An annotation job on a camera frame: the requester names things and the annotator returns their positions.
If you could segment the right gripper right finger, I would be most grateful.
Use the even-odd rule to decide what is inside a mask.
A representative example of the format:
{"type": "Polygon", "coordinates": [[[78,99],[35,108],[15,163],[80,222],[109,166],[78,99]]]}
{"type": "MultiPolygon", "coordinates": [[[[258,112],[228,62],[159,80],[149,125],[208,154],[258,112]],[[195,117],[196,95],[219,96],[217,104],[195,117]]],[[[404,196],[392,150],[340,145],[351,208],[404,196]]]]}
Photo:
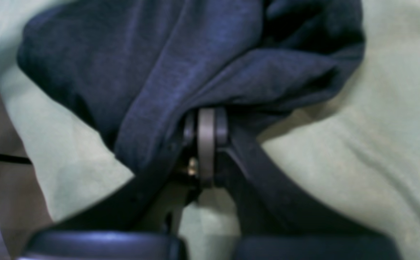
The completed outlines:
{"type": "Polygon", "coordinates": [[[393,240],[321,203],[287,177],[224,108],[209,111],[213,178],[236,204],[235,260],[400,260],[393,240]]]}

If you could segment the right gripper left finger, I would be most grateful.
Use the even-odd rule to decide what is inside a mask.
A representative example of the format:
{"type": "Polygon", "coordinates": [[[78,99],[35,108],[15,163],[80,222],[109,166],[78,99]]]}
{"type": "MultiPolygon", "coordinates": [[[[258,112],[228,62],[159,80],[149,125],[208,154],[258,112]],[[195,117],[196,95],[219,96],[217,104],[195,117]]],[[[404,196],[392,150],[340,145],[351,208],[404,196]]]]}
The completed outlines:
{"type": "Polygon", "coordinates": [[[20,260],[187,260],[181,214],[200,189],[197,144],[208,111],[186,115],[143,173],[89,209],[36,232],[20,260]]]}

